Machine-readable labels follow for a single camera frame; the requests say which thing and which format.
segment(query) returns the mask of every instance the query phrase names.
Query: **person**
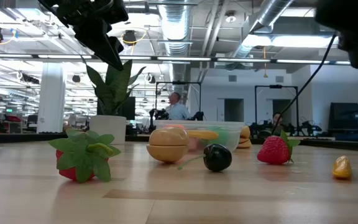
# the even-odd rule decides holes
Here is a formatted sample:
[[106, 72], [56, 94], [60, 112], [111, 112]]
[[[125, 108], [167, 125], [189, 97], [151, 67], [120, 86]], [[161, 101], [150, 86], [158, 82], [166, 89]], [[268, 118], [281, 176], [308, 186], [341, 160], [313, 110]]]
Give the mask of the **person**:
[[179, 103], [180, 94], [173, 92], [169, 97], [170, 106], [165, 110], [169, 114], [169, 119], [171, 120], [186, 120], [190, 118], [190, 113], [187, 110], [186, 106]]
[[274, 131], [274, 135], [280, 135], [281, 130], [283, 129], [283, 126], [281, 125], [283, 118], [280, 118], [280, 115], [281, 115], [281, 113], [279, 113], [279, 112], [276, 112], [273, 115], [273, 127], [276, 125], [276, 123], [278, 123], [277, 128]]

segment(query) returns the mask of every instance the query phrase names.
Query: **toy fruit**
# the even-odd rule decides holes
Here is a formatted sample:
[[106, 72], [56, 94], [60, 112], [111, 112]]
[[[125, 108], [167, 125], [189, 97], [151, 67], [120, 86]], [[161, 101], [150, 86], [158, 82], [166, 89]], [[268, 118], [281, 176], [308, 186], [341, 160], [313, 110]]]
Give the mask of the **toy fruit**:
[[78, 183], [86, 182], [94, 176], [102, 181], [111, 180], [109, 157], [120, 150], [108, 146], [114, 136], [87, 131], [86, 133], [66, 130], [68, 138], [51, 140], [48, 143], [56, 149], [59, 174]]
[[251, 146], [252, 146], [251, 140], [246, 139], [245, 141], [240, 142], [240, 143], [237, 145], [237, 148], [238, 148], [238, 149], [248, 149], [248, 148], [250, 148]]
[[242, 127], [240, 138], [249, 139], [250, 135], [251, 135], [251, 131], [249, 130], [249, 127], [248, 126]]
[[281, 165], [291, 159], [292, 147], [299, 145], [299, 140], [288, 140], [284, 131], [280, 137], [269, 136], [261, 150], [258, 152], [257, 158], [260, 162], [266, 162], [273, 165]]
[[204, 149], [204, 154], [192, 158], [183, 163], [178, 170], [181, 170], [189, 162], [204, 158], [204, 165], [212, 172], [220, 172], [228, 168], [231, 164], [231, 152], [220, 144], [209, 144]]
[[146, 147], [154, 159], [171, 163], [187, 153], [188, 145], [189, 137], [184, 129], [163, 128], [152, 132]]
[[222, 127], [211, 127], [211, 128], [208, 128], [208, 130], [218, 134], [218, 138], [210, 139], [208, 141], [208, 144], [225, 145], [227, 143], [227, 140], [229, 139], [229, 133], [226, 129], [224, 129]]
[[341, 156], [334, 162], [333, 176], [338, 179], [348, 179], [352, 175], [352, 167], [346, 156]]
[[213, 140], [219, 137], [219, 134], [214, 131], [206, 130], [188, 130], [187, 134], [190, 138], [198, 138], [204, 140]]

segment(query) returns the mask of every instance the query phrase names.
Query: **white plant pot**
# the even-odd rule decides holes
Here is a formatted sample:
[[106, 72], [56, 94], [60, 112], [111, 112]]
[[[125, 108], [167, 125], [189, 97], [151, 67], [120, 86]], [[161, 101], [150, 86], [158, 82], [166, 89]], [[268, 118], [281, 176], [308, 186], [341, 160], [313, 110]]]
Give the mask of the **white plant pot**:
[[112, 134], [114, 141], [111, 144], [125, 143], [126, 118], [122, 116], [96, 115], [91, 117], [89, 130], [102, 134]]

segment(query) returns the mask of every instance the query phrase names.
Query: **white column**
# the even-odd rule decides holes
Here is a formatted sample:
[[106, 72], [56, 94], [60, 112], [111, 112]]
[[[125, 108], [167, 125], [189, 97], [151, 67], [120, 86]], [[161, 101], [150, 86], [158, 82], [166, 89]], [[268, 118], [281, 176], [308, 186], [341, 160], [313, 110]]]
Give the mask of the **white column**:
[[43, 65], [37, 133], [63, 131], [67, 76], [62, 66], [62, 63]]

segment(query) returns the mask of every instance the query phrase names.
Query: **black frame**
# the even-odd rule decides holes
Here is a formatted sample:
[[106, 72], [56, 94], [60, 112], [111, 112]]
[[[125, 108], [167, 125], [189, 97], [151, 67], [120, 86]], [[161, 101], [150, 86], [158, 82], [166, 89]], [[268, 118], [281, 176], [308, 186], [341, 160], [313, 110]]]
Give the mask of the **black frame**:
[[158, 85], [159, 84], [172, 84], [172, 85], [187, 85], [187, 84], [197, 84], [200, 87], [200, 93], [199, 93], [199, 105], [198, 105], [198, 111], [201, 111], [201, 82], [156, 82], [155, 83], [155, 109], [157, 109], [157, 93], [158, 93]]
[[[258, 111], [257, 111], [257, 89], [258, 87], [264, 88], [273, 88], [273, 89], [281, 89], [281, 88], [294, 88], [295, 94], [298, 94], [297, 86], [282, 86], [282, 85], [256, 85], [255, 86], [255, 122], [258, 123]], [[298, 99], [296, 99], [296, 130], [299, 130], [299, 105]]]

